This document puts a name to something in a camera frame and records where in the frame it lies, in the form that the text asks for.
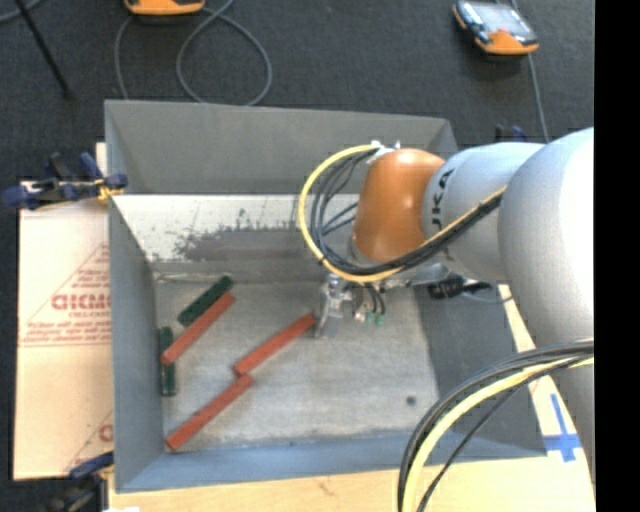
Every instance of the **cable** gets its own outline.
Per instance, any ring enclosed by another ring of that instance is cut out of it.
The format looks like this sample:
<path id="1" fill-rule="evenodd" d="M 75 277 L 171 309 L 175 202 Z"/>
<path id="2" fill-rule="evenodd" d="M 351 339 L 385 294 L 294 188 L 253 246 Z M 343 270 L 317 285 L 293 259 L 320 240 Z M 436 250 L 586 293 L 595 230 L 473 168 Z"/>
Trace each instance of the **cable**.
<path id="1" fill-rule="evenodd" d="M 455 450 L 451 453 L 451 455 L 449 456 L 449 458 L 447 459 L 443 467 L 440 469 L 440 471 L 438 472 L 438 475 L 431 481 L 431 483 L 429 484 L 429 487 L 427 488 L 426 492 L 422 496 L 422 500 L 420 501 L 420 505 L 417 508 L 417 512 L 424 512 L 424 510 L 426 509 L 427 503 L 429 502 L 429 499 L 431 499 L 431 496 L 433 495 L 433 492 L 435 491 L 438 483 L 440 482 L 440 480 L 442 480 L 442 477 L 445 475 L 447 470 L 451 467 L 455 458 L 460 454 L 460 452 L 462 452 L 464 447 L 473 438 L 473 436 L 502 408 L 502 406 L 504 406 L 504 404 L 511 397 L 515 396 L 518 391 L 520 391 L 522 388 L 524 388 L 528 384 L 531 384 L 532 382 L 535 382 L 543 377 L 551 375 L 553 372 L 556 372 L 558 370 L 566 369 L 567 367 L 570 367 L 571 365 L 579 362 L 579 360 L 580 358 L 574 358 L 570 362 L 564 365 L 558 365 L 556 367 L 553 367 L 549 371 L 541 372 L 539 374 L 537 373 L 531 376 L 530 378 L 528 378 L 527 380 L 525 380 L 524 382 L 505 391 L 501 397 L 496 399 L 496 402 L 494 403 L 493 407 L 491 407 L 491 409 L 489 409 L 489 411 L 487 411 L 487 413 L 482 418 L 480 418 L 478 422 L 476 422 L 476 424 L 471 428 L 471 430 L 467 432 L 467 434 L 460 441 L 458 446 L 456 446 Z"/>
<path id="2" fill-rule="evenodd" d="M 429 447 L 424 444 L 425 440 L 430 435 L 433 435 L 436 427 L 438 431 L 442 430 L 442 426 L 445 425 L 445 423 L 443 423 L 445 417 L 448 418 L 448 421 L 456 414 L 458 414 L 456 417 L 459 417 L 460 413 L 464 413 L 464 410 L 471 408 L 474 402 L 479 403 L 481 401 L 479 399 L 482 396 L 489 397 L 500 392 L 500 383 L 502 383 L 503 388 L 506 384 L 504 379 L 512 378 L 509 380 L 509 384 L 516 385 L 522 381 L 521 379 L 526 378 L 523 376 L 530 375 L 532 368 L 536 365 L 553 365 L 560 361 L 561 363 L 565 362 L 574 357 L 592 356 L 593 349 L 594 343 L 591 340 L 534 349 L 515 354 L 471 376 L 434 404 L 419 422 L 407 444 L 398 480 L 398 509 L 402 512 L 411 510 L 409 502 L 414 495 L 413 491 L 415 491 L 416 485 L 416 473 L 415 471 L 412 472 L 412 470 L 424 465 L 424 461 L 420 464 L 420 460 L 422 460 L 425 453 L 428 455 L 428 452 L 432 448 L 432 446 Z M 496 383 L 496 378 L 501 378 L 501 380 Z M 462 396 L 472 390 L 476 390 L 476 392 L 468 396 L 465 400 L 461 400 Z"/>
<path id="3" fill-rule="evenodd" d="M 511 7 L 516 12 L 520 12 L 520 7 L 516 0 L 509 0 L 511 3 Z M 540 87 L 538 85 L 538 76 L 536 73 L 535 63 L 533 61 L 533 55 L 527 54 L 527 64 L 529 67 L 529 76 L 531 77 L 531 85 L 533 87 L 534 101 L 536 106 L 536 113 L 538 115 L 538 124 L 540 125 L 540 129 L 542 130 L 542 137 L 545 142 L 550 142 L 549 132 L 547 130 L 547 121 L 545 120 L 544 110 L 542 108 L 542 101 L 540 100 Z"/>
<path id="4" fill-rule="evenodd" d="M 322 211 L 319 210 L 319 208 L 326 208 L 328 200 L 332 197 L 326 192 L 326 190 L 331 190 L 331 185 L 337 182 L 338 177 L 341 173 L 345 172 L 346 169 L 345 164 L 337 170 L 332 169 L 332 167 L 341 160 L 353 158 L 354 155 L 360 154 L 360 159 L 362 159 L 367 155 L 373 154 L 374 151 L 379 149 L 379 146 L 373 144 L 362 145 L 348 148 L 332 155 L 311 173 L 298 198 L 298 223 L 307 246 L 329 271 L 347 281 L 371 283 L 385 279 L 397 272 L 400 272 L 401 270 L 414 268 L 424 263 L 465 232 L 475 222 L 479 221 L 481 218 L 497 208 L 500 204 L 500 200 L 502 199 L 502 195 L 506 190 L 506 186 L 497 190 L 495 193 L 480 202 L 476 207 L 470 209 L 436 235 L 429 238 L 420 245 L 420 247 L 399 258 L 369 267 L 355 265 L 336 254 L 335 251 L 326 246 L 322 236 L 318 236 L 318 233 L 322 233 L 321 229 L 317 227 L 318 212 Z M 307 196 L 315 182 L 325 172 L 327 172 L 328 177 L 320 185 L 320 191 L 314 198 L 310 227 L 308 227 L 305 218 Z"/>
<path id="5" fill-rule="evenodd" d="M 189 44 L 191 44 L 193 39 L 200 32 L 202 32 L 206 27 L 211 25 L 217 19 L 220 19 L 221 21 L 224 21 L 228 25 L 232 26 L 238 32 L 240 32 L 240 34 L 242 34 L 246 39 L 248 39 L 249 42 L 251 42 L 253 44 L 253 46 L 256 48 L 256 50 L 258 51 L 258 53 L 260 54 L 260 56 L 262 57 L 262 60 L 264 62 L 265 74 L 266 74 L 265 85 L 262 88 L 262 91 L 255 98 L 253 98 L 250 102 L 246 103 L 246 105 L 247 106 L 257 105 L 258 103 L 260 103 L 264 99 L 264 97 L 269 93 L 269 90 L 271 89 L 271 84 L 273 82 L 273 69 L 272 69 L 272 66 L 271 66 L 271 60 L 269 59 L 269 55 L 267 54 L 266 50 L 260 44 L 260 42 L 253 36 L 253 34 L 251 34 L 251 32 L 249 32 L 246 28 L 244 28 L 242 25 L 240 25 L 236 21 L 232 20 L 231 18 L 222 15 L 222 13 L 224 11 L 226 11 L 231 6 L 231 4 L 233 4 L 234 2 L 235 2 L 235 0 L 228 0 L 227 3 L 224 4 L 217 11 L 213 11 L 213 10 L 208 9 L 208 8 L 205 7 L 203 9 L 203 11 L 209 13 L 210 16 L 200 26 L 198 26 L 198 28 L 196 28 L 189 35 L 189 37 L 187 37 L 186 41 L 183 43 L 182 47 L 180 48 L 180 51 L 178 52 L 178 58 L 176 59 L 176 75 L 178 77 L 178 81 L 180 82 L 180 85 L 185 90 L 185 92 L 192 99 L 194 99 L 195 101 L 197 101 L 199 103 L 206 103 L 206 101 L 204 99 L 202 99 L 200 96 L 198 96 L 195 92 L 193 92 L 191 87 L 189 87 L 189 85 L 187 84 L 186 80 L 184 79 L 184 75 L 182 73 L 182 58 L 184 56 L 185 50 L 187 49 Z"/>
<path id="6" fill-rule="evenodd" d="M 176 58 L 176 64 L 175 64 L 175 72 L 176 72 L 176 76 L 178 78 L 178 81 L 180 83 L 180 86 L 184 89 L 184 91 L 187 93 L 187 95 L 189 95 L 189 97 L 191 97 L 191 99 L 199 102 L 199 103 L 206 103 L 206 101 L 204 99 L 202 99 L 200 96 L 198 96 L 189 86 L 189 84 L 187 84 L 187 81 L 184 78 L 184 74 L 182 72 L 182 60 L 184 58 L 184 53 L 187 49 L 187 47 L 193 42 L 193 40 L 195 39 L 195 37 L 200 34 L 205 28 L 207 28 L 209 25 L 211 25 L 213 22 L 215 22 L 216 20 L 220 20 L 223 21 L 224 23 L 226 23 L 227 25 L 231 26 L 232 28 L 234 28 L 236 31 L 240 32 L 240 34 L 242 36 L 244 36 L 258 51 L 258 53 L 260 54 L 263 62 L 264 62 L 264 66 L 265 66 L 265 85 L 262 88 L 262 91 L 260 91 L 260 93 L 253 98 L 251 101 L 249 101 L 248 103 L 246 103 L 246 106 L 253 106 L 256 105 L 258 103 L 260 103 L 265 96 L 269 93 L 269 90 L 271 89 L 272 83 L 273 83 L 273 68 L 271 65 L 271 60 L 269 58 L 269 55 L 267 54 L 267 51 L 264 49 L 264 47 L 260 44 L 260 42 L 253 36 L 253 34 L 251 34 L 251 32 L 249 32 L 246 28 L 244 28 L 242 25 L 240 25 L 238 22 L 234 21 L 233 19 L 229 18 L 228 16 L 224 16 L 222 13 L 225 12 L 227 9 L 229 9 L 229 7 L 231 7 L 231 5 L 235 2 L 235 0 L 227 0 L 226 3 L 220 7 L 217 10 L 212 10 L 209 9 L 207 7 L 203 8 L 202 11 L 205 13 L 208 13 L 209 16 L 207 17 L 207 19 L 205 19 L 205 21 L 203 21 L 200 25 L 198 25 L 196 27 L 196 29 L 191 32 L 191 34 L 189 34 L 189 36 L 187 37 L 187 39 L 184 41 L 184 43 L 182 44 L 182 46 L 180 47 L 180 50 L 178 52 L 178 57 Z M 113 46 L 113 53 L 114 53 L 114 61 L 115 61 L 115 71 L 116 71 L 116 81 L 118 84 L 118 88 L 120 90 L 120 94 L 124 99 L 129 99 L 129 93 L 127 91 L 127 88 L 125 87 L 124 84 L 124 79 L 122 76 L 122 66 L 121 66 L 121 45 L 122 45 L 122 38 L 124 36 L 124 33 L 127 29 L 127 27 L 129 26 L 129 24 L 131 23 L 131 20 L 133 19 L 133 16 L 129 16 L 127 17 L 127 19 L 122 23 L 122 25 L 120 25 L 120 28 L 118 29 L 118 32 L 116 34 L 116 40 Z"/>
<path id="7" fill-rule="evenodd" d="M 42 1 L 43 0 L 33 0 L 33 2 L 31 2 L 30 4 L 27 4 L 26 8 L 29 10 L 34 9 L 39 4 L 41 4 Z M 3 23 L 8 23 L 18 18 L 20 14 L 21 14 L 20 9 L 14 9 L 13 11 L 9 11 L 8 13 L 0 14 L 0 25 L 2 25 Z"/>
<path id="8" fill-rule="evenodd" d="M 402 512 L 413 510 L 411 502 L 413 501 L 416 494 L 418 479 L 420 478 L 420 469 L 424 466 L 427 459 L 429 458 L 429 455 L 435 447 L 436 442 L 463 414 L 467 413 L 473 407 L 484 402 L 488 398 L 491 398 L 492 396 L 495 396 L 502 391 L 517 386 L 522 382 L 525 382 L 532 375 L 547 371 L 554 366 L 565 363 L 566 360 L 563 360 L 561 363 L 549 363 L 546 365 L 534 366 L 528 370 L 523 370 L 521 373 L 516 373 L 514 375 L 504 377 L 497 382 L 493 382 L 492 384 L 489 384 L 488 386 L 485 386 L 472 395 L 468 396 L 460 403 L 458 403 L 453 409 L 451 409 L 451 411 L 445 414 L 429 432 L 425 440 L 420 444 L 420 449 L 418 450 L 413 460 L 413 467 L 409 471 L 409 474 L 407 476 L 407 485 L 403 500 Z"/>

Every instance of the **orange device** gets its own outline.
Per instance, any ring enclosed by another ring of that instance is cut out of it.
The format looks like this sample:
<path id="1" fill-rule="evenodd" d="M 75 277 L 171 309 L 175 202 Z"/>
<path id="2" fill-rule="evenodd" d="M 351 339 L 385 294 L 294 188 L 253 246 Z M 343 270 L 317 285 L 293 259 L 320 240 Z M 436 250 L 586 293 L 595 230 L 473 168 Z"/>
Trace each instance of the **orange device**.
<path id="1" fill-rule="evenodd" d="M 514 8 L 491 2 L 458 0 L 453 14 L 487 55 L 522 56 L 538 49 L 538 38 Z"/>
<path id="2" fill-rule="evenodd" d="M 146 16 L 192 14 L 204 7 L 205 0 L 124 0 L 132 13 Z"/>

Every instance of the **blue tape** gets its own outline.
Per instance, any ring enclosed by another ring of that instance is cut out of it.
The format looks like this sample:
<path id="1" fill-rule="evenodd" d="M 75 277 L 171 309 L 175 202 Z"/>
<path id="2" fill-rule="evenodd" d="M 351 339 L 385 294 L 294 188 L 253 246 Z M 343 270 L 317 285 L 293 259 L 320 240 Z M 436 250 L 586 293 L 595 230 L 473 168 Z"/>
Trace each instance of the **blue tape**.
<path id="1" fill-rule="evenodd" d="M 551 395 L 551 404 L 556 413 L 561 434 L 557 436 L 543 436 L 542 440 L 547 451 L 559 450 L 564 462 L 572 462 L 576 460 L 574 450 L 581 448 L 580 439 L 577 434 L 570 434 L 567 431 L 567 426 L 565 425 L 562 411 L 560 410 L 558 396 L 555 393 Z"/>

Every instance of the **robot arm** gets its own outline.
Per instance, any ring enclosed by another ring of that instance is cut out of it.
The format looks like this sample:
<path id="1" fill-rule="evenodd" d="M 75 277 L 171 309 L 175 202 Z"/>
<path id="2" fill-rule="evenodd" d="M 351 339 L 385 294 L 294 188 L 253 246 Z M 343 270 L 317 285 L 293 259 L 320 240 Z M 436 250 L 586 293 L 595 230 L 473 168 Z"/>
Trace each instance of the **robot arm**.
<path id="1" fill-rule="evenodd" d="M 318 247 L 316 255 L 347 281 L 385 287 L 436 261 L 469 279 L 508 284 L 538 347 L 593 339 L 593 141 L 588 129 L 548 145 L 471 148 L 446 162 L 420 150 L 386 153 L 361 190 L 349 265 L 336 269 Z M 457 224 L 479 204 L 476 221 Z M 403 259 L 438 237 L 436 256 Z M 595 484 L 593 379 L 589 366 L 556 384 Z"/>

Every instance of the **cardboard sheet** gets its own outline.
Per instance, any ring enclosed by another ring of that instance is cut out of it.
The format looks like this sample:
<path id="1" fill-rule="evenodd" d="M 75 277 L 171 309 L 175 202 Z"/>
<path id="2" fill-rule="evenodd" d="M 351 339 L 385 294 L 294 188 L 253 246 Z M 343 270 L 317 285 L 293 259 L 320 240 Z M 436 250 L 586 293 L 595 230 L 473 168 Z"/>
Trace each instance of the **cardboard sheet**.
<path id="1" fill-rule="evenodd" d="M 113 447 L 107 210 L 20 216 L 14 479 L 64 476 Z"/>

